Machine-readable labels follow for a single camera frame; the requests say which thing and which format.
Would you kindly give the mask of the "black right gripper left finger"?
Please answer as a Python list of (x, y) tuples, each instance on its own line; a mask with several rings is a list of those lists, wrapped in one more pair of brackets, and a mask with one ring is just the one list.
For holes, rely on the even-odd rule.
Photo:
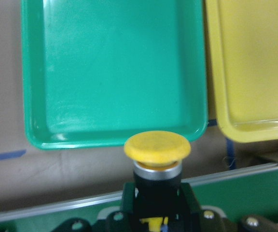
[(139, 219), (134, 213), (135, 184), (124, 184), (120, 209), (105, 220), (106, 232), (138, 232)]

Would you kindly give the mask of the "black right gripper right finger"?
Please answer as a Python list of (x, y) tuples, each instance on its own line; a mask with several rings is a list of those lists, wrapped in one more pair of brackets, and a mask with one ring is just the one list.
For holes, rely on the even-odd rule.
[(181, 183), (179, 192), (182, 232), (226, 231), (221, 216), (213, 210), (203, 210), (188, 183)]

